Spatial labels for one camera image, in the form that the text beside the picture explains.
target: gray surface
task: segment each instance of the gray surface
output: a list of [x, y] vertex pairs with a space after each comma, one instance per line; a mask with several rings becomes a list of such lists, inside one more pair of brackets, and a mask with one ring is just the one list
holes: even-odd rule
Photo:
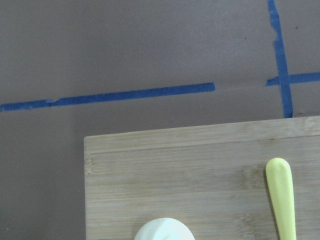
[[[320, 71], [320, 2], [277, 4], [290, 73]], [[85, 136], [283, 115], [279, 87], [263, 87], [277, 75], [265, 0], [1, 1], [0, 18], [0, 104], [217, 87], [0, 112], [0, 239], [85, 239]], [[320, 114], [319, 82], [291, 87], [296, 116]]]

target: wooden board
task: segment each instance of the wooden board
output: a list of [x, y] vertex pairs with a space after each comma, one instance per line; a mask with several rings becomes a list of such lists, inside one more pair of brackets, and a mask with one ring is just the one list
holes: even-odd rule
[[293, 175], [297, 239], [319, 238], [320, 117], [86, 137], [88, 240], [133, 240], [155, 218], [196, 240], [275, 240], [265, 165]]

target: white round object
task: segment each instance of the white round object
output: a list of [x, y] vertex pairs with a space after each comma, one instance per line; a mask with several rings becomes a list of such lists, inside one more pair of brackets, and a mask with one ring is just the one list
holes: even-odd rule
[[147, 222], [134, 240], [195, 240], [189, 228], [182, 222], [162, 217]]

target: blue tape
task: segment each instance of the blue tape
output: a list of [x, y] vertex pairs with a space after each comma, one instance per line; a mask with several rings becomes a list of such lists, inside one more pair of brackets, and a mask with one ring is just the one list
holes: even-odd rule
[[[320, 81], [320, 72], [310, 72], [310, 73], [301, 73], [289, 75], [290, 84], [300, 84], [300, 83], [309, 83], [309, 82], [318, 82]], [[279, 77], [270, 78], [266, 81], [266, 87], [279, 85]]]
[[290, 79], [288, 74], [286, 53], [284, 41], [281, 32], [281, 23], [279, 13], [275, 4], [275, 0], [268, 0], [270, 23], [276, 32], [276, 39], [274, 40], [274, 52], [278, 68], [278, 81], [280, 85], [283, 115], [285, 118], [292, 118], [294, 114], [291, 90], [290, 90]]
[[38, 101], [15, 102], [0, 105], [0, 111], [16, 111], [16, 110], [29, 110], [37, 108], [58, 107], [77, 104], [90, 104], [99, 102], [120, 101], [129, 99], [143, 99], [161, 96], [181, 95], [181, 94], [194, 94], [212, 92], [216, 89], [213, 82], [171, 86], [161, 88], [151, 88], [144, 90], [122, 91], [113, 93], [101, 93], [86, 96], [72, 96], [59, 98], [57, 101], [50, 99]]

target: plastic utensil handle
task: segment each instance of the plastic utensil handle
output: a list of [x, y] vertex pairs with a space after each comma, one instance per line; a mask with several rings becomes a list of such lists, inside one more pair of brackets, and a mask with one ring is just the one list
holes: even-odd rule
[[267, 163], [265, 172], [280, 240], [296, 240], [294, 187], [290, 165], [282, 158], [273, 158]]

